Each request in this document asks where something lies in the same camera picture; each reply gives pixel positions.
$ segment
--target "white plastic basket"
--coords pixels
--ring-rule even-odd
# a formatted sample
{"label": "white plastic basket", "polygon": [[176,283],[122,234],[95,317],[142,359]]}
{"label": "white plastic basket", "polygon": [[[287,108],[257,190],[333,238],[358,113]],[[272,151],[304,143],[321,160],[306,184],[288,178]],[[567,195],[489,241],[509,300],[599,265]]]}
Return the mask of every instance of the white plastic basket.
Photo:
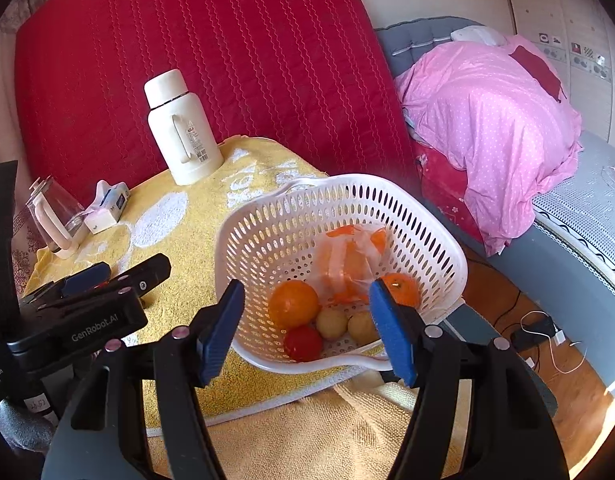
{"label": "white plastic basket", "polygon": [[[302,374],[341,365],[390,370],[385,355],[363,355],[380,341],[357,348],[346,334],[325,342],[323,358],[297,363],[284,353],[283,337],[268,319],[267,300],[285,280],[305,280],[315,238],[349,223],[387,228],[387,248],[376,276],[404,272],[421,285],[421,316],[439,322],[458,306],[467,281],[467,262],[457,241],[412,196],[392,182],[366,174],[299,178],[252,200],[223,223],[215,252],[217,295],[233,278],[246,288],[246,309],[232,343],[259,368]],[[340,306],[352,314],[364,304]]]}

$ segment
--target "tomato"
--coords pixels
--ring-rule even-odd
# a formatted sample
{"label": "tomato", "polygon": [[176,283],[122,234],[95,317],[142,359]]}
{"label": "tomato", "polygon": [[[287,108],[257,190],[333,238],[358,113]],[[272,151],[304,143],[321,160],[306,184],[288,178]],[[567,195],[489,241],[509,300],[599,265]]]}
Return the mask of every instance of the tomato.
{"label": "tomato", "polygon": [[315,361],[321,357],[323,338],[316,328],[309,325],[288,330],[283,341],[285,353],[298,363]]}

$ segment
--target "pink blanket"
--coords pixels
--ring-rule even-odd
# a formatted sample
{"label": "pink blanket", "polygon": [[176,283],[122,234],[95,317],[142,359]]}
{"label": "pink blanket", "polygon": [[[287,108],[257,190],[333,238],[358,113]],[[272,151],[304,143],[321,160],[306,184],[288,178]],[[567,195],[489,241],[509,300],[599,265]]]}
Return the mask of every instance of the pink blanket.
{"label": "pink blanket", "polygon": [[523,46],[545,57],[507,39],[442,44],[395,80],[416,133],[467,171],[464,200],[488,255],[531,226],[532,198],[572,176],[582,149],[581,116],[563,91],[559,103],[509,54]]}

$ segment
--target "screw head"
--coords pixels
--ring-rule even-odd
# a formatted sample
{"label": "screw head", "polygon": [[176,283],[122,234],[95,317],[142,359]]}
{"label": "screw head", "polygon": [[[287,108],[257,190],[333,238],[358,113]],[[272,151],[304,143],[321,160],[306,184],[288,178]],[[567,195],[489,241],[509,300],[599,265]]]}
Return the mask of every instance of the screw head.
{"label": "screw head", "polygon": [[185,325],[181,325],[172,330],[172,337],[174,339],[185,339],[190,335],[190,328]]}
{"label": "screw head", "polygon": [[105,351],[106,352],[116,352],[119,348],[122,348],[123,346],[124,346],[123,341],[121,341],[120,339],[110,339],[105,344]]}
{"label": "screw head", "polygon": [[510,342],[505,337],[497,337],[494,340],[494,347],[499,350],[507,350],[510,348]]}
{"label": "screw head", "polygon": [[443,335],[443,329],[440,326],[428,325],[425,327],[425,335],[432,339],[438,339]]}

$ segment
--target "plastic bag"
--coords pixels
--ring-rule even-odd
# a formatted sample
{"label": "plastic bag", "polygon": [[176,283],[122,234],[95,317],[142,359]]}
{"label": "plastic bag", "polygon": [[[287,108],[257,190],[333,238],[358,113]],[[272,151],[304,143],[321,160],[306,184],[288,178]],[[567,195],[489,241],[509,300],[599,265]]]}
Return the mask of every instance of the plastic bag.
{"label": "plastic bag", "polygon": [[385,252],[385,227],[344,225],[317,237],[309,284],[323,304],[367,302]]}

